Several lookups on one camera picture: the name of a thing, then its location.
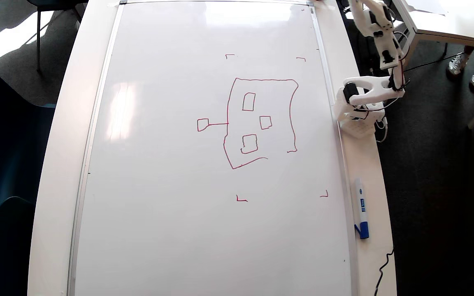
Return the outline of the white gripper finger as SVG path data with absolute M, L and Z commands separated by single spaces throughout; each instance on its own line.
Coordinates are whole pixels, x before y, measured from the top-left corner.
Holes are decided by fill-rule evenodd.
M 367 28 L 367 18 L 363 4 L 363 0 L 349 0 L 350 10 L 357 28 Z

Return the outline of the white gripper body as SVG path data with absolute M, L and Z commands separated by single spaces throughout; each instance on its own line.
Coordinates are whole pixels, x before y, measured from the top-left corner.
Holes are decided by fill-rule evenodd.
M 365 0 L 365 36 L 382 37 L 394 33 L 389 6 L 382 0 Z

